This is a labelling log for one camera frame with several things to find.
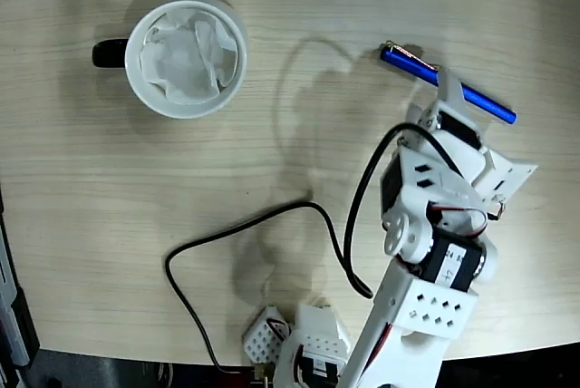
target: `perforated bracket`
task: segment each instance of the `perforated bracket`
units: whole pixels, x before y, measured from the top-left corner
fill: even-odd
[[[277,308],[267,306],[244,335],[244,352],[254,364],[275,364],[278,361],[284,341],[281,336],[288,335],[288,332],[284,332],[284,329],[280,329],[278,325],[271,326],[267,322],[269,319],[279,320],[285,324],[285,320]]]
[[[423,281],[396,260],[389,264],[374,299],[391,325],[449,339],[459,337],[477,302],[475,292]]]

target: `dark floor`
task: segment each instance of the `dark floor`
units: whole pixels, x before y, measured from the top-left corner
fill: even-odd
[[[521,354],[447,361],[437,388],[577,387],[580,344]],[[29,388],[247,388],[252,373],[228,376],[211,366],[172,366],[41,350],[24,372]]]

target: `white mug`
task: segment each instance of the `white mug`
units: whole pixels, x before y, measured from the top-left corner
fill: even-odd
[[[194,8],[209,12],[220,19],[237,42],[237,67],[231,83],[216,98],[201,103],[178,104],[167,99],[164,91],[143,78],[140,53],[149,29],[171,10]],[[247,70],[247,32],[241,18],[229,5],[218,0],[182,0],[161,5],[135,25],[129,39],[102,41],[92,48],[92,63],[99,68],[125,68],[130,87],[150,109],[174,119],[195,119],[216,112],[236,94]]]

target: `white object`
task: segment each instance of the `white object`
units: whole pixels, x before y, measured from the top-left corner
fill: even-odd
[[[276,320],[282,322],[268,323]],[[280,357],[283,340],[288,337],[290,326],[275,306],[267,306],[244,335],[244,352],[254,364],[275,364]]]
[[[141,70],[168,100],[201,104],[219,96],[234,78],[236,39],[216,16],[183,8],[164,14],[149,29]]]
[[[174,102],[166,96],[165,91],[144,77],[141,70],[140,56],[147,42],[153,25],[164,15],[172,12],[191,9],[203,12],[209,17],[217,18],[236,43],[237,60],[233,77],[227,86],[213,99],[200,99],[196,103],[184,105]],[[139,99],[153,111],[175,119],[194,119],[206,116],[221,109],[236,94],[244,81],[247,70],[247,33],[237,13],[225,3],[218,0],[183,0],[161,5],[146,14],[130,34],[125,50],[125,71],[130,86]]]
[[[346,364],[350,340],[344,338],[343,325],[330,307],[317,308],[300,304],[296,311],[295,329],[284,341],[275,368],[276,388],[307,387],[298,367],[304,357],[314,362],[314,373],[326,376],[327,364],[340,373]]]
[[[470,290],[463,293],[423,281],[393,260],[337,388],[435,386],[443,356],[477,301]],[[386,325],[391,326],[387,339],[365,370]]]
[[[424,111],[412,109],[407,118],[440,142],[466,178],[452,171],[423,138],[405,132],[381,180],[382,221],[388,229],[384,250],[396,258],[387,268],[337,388],[435,386],[450,342],[461,335],[478,301],[471,288],[465,292],[451,288],[463,266],[466,247],[473,251],[473,245],[478,245],[481,249],[477,268],[473,270],[470,264],[469,275],[473,277],[467,279],[471,284],[491,280],[498,268],[498,251],[485,232],[486,208],[494,202],[505,203],[537,168],[533,163],[507,159],[486,146],[482,131],[467,116],[459,80],[440,69],[439,81],[438,99]],[[438,205],[443,218],[428,218],[428,211]],[[444,207],[459,210],[446,211]],[[474,223],[474,211],[483,222]],[[448,212],[457,216],[445,216]],[[439,244],[434,227],[466,236],[470,243],[462,246],[461,238],[448,242],[431,283],[412,272]],[[299,314],[304,313],[300,306]],[[329,330],[334,335],[334,326],[339,325],[330,320],[321,323],[313,315],[309,315],[310,320],[311,325],[297,329],[283,343],[275,388],[307,386],[294,371],[299,351],[312,351],[306,349],[312,338],[325,338]],[[301,320],[298,325],[306,323]],[[316,359],[328,363],[331,358],[321,354]]]
[[[398,160],[393,160],[382,176],[382,186],[390,189],[392,166],[401,166],[402,187],[391,208],[382,206],[382,221],[388,223],[384,250],[387,255],[401,257],[412,264],[419,263],[430,250],[433,228],[426,211],[430,202],[484,211],[478,193],[446,164],[400,146]],[[440,228],[467,235],[471,215],[449,216]]]

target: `tissue paper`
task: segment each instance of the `tissue paper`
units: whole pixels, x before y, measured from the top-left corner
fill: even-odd
[[[216,16],[185,8],[163,15],[149,29],[140,54],[146,81],[168,100],[199,104],[216,98],[237,67],[237,43]]]

